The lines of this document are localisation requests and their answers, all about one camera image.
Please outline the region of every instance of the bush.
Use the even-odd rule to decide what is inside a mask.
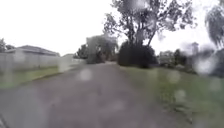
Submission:
[[[156,64],[154,50],[142,43],[124,42],[118,54],[118,64],[121,66],[137,66],[148,68],[150,64]]]

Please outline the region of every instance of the sky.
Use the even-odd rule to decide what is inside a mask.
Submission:
[[[111,11],[111,0],[1,0],[0,38],[16,47],[33,45],[61,55],[74,53],[86,37],[102,34],[103,19]],[[165,31],[165,38],[156,35],[152,47],[156,53],[175,50],[197,41],[209,44],[204,27],[205,12],[217,0],[193,0],[197,29]]]
[[[16,47],[33,45],[74,53],[86,37],[102,33],[110,0],[1,0],[0,38]]]

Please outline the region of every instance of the wall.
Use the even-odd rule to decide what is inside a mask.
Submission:
[[[34,53],[0,53],[0,71],[26,70],[57,66],[59,56],[38,55]]]

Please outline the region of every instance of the driveway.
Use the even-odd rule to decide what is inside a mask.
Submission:
[[[0,94],[10,128],[177,128],[114,64],[87,65]]]

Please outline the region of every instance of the road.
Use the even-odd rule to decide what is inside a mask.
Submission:
[[[88,65],[1,91],[0,113],[10,128],[180,127],[132,84],[116,65]]]

